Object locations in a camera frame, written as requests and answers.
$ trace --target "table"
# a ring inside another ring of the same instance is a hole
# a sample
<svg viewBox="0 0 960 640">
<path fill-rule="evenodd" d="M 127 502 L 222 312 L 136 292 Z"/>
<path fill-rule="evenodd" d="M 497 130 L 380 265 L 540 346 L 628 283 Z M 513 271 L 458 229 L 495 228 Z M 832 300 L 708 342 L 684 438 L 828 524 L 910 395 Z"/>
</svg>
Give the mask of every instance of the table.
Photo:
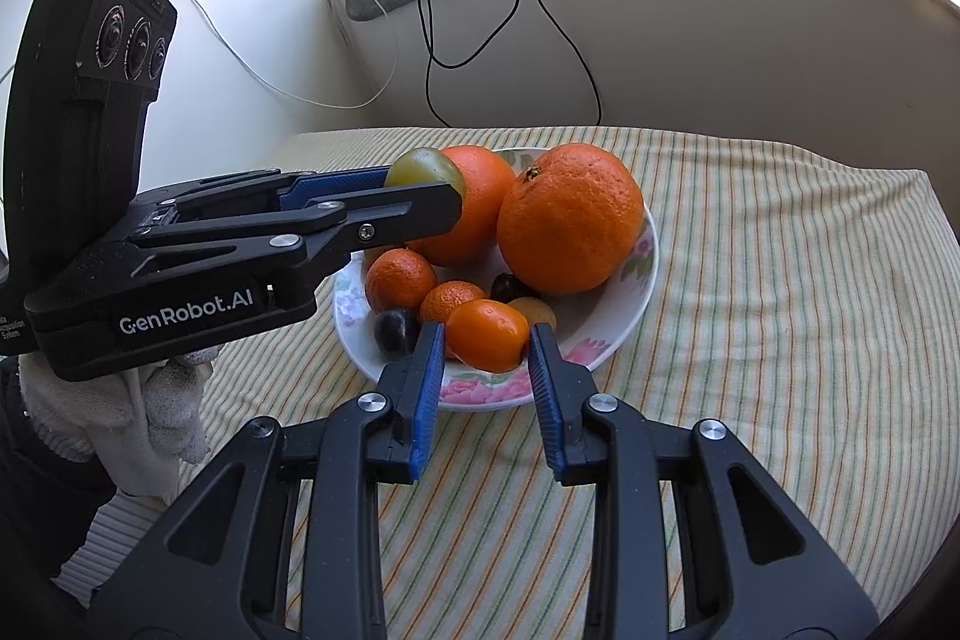
<svg viewBox="0 0 960 640">
<path fill-rule="evenodd" d="M 650 307 L 594 373 L 600 389 L 654 420 L 724 420 L 889 612 L 960 509 L 960 248 L 923 172 L 623 127 L 305 134 L 272 163 L 338 170 L 415 146 L 568 140 L 616 153 L 661 231 Z M 331 285 L 313 319 L 224 350 L 203 400 L 214 450 L 254 415 L 293 424 L 368 389 L 334 332 Z M 664 488 L 676 625 L 669 498 Z M 579 638 L 591 529 L 592 490 L 555 485 L 532 405 L 441 413 L 424 480 L 381 490 L 390 637 Z"/>
</svg>

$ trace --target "orange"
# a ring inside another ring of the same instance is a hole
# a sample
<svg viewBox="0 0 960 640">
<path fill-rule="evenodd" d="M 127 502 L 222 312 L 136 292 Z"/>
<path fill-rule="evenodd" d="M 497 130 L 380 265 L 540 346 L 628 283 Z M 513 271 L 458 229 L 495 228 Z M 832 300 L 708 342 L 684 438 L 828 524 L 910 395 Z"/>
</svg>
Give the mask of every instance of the orange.
<svg viewBox="0 0 960 640">
<path fill-rule="evenodd" d="M 510 165 L 477 145 L 440 150 L 464 175 L 467 192 L 460 219 L 446 234 L 408 242 L 437 266 L 462 266 L 486 258 L 496 241 L 496 218 L 507 191 L 514 186 Z"/>
<path fill-rule="evenodd" d="M 503 260 L 552 296 L 603 283 L 640 237 L 643 194 L 613 153 L 584 143 L 553 148 L 517 177 L 496 240 Z"/>
<path fill-rule="evenodd" d="M 486 293 L 483 292 L 481 287 L 463 280 L 450 280 L 446 283 L 440 283 L 434 290 L 427 293 L 426 298 L 421 302 L 419 318 L 424 322 L 437 320 L 440 323 L 446 323 L 450 313 L 464 302 L 485 297 Z"/>
<path fill-rule="evenodd" d="M 375 313 L 390 307 L 421 306 L 437 287 L 437 273 L 424 256 L 406 248 L 388 250 L 367 270 L 364 290 Z"/>
<path fill-rule="evenodd" d="M 446 346 L 466 365 L 486 372 L 520 366 L 529 341 L 527 319 L 491 299 L 462 304 L 446 319 Z"/>
</svg>

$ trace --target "camera lens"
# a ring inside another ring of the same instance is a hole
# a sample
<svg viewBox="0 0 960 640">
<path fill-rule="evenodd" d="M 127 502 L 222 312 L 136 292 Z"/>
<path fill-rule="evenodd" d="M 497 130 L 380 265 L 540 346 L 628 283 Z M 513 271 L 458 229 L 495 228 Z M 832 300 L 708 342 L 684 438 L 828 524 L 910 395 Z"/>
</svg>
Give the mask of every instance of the camera lens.
<svg viewBox="0 0 960 640">
<path fill-rule="evenodd" d="M 101 68 L 109 66 L 120 49 L 123 40 L 123 7 L 114 6 L 107 12 L 107 17 L 100 23 L 100 34 L 97 36 L 97 63 Z"/>
<path fill-rule="evenodd" d="M 160 70 L 163 68 L 163 62 L 167 59 L 167 43 L 163 41 L 162 38 L 157 39 L 157 43 L 154 44 L 154 51 L 150 56 L 150 67 L 147 70 L 147 74 L 151 79 L 157 79 L 157 75 L 160 74 Z"/>
<path fill-rule="evenodd" d="M 130 42 L 127 42 L 127 76 L 136 79 L 143 70 L 150 49 L 150 23 L 141 20 L 133 27 Z"/>
</svg>

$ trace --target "fruit bowl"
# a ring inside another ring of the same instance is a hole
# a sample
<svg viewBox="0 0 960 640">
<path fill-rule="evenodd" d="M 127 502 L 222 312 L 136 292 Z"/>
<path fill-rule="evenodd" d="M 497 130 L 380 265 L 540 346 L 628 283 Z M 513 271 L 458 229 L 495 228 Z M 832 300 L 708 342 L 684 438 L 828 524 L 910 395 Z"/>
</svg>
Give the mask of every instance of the fruit bowl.
<svg viewBox="0 0 960 640">
<path fill-rule="evenodd" d="M 496 152 L 520 173 L 546 150 L 512 148 Z M 557 314 L 560 354 L 590 370 L 611 357 L 640 322 L 654 290 L 658 266 L 656 225 L 649 209 L 645 209 L 640 238 L 606 283 L 577 295 L 544 297 Z M 437 277 L 440 282 L 469 280 L 489 290 L 493 278 L 504 271 L 509 269 L 495 248 L 483 263 L 469 268 L 437 268 Z M 337 272 L 333 290 L 334 323 L 350 360 L 376 383 L 387 362 L 373 339 L 374 314 L 364 293 L 365 274 L 363 253 L 354 253 L 350 263 Z M 483 413 L 532 401 L 526 362 L 510 372 L 491 374 L 459 360 L 446 361 L 440 390 L 441 410 Z"/>
</svg>

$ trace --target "white glove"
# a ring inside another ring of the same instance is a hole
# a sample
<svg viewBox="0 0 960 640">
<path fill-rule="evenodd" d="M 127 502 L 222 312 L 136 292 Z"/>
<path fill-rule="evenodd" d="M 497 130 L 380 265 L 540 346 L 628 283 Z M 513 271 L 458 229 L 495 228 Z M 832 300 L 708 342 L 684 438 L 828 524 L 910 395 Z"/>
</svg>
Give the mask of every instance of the white glove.
<svg viewBox="0 0 960 640">
<path fill-rule="evenodd" d="M 99 456 L 120 490 L 171 497 L 179 462 L 206 455 L 200 399 L 220 348 L 83 383 L 54 375 L 40 352 L 20 356 L 20 393 L 37 437 L 61 458 Z"/>
</svg>

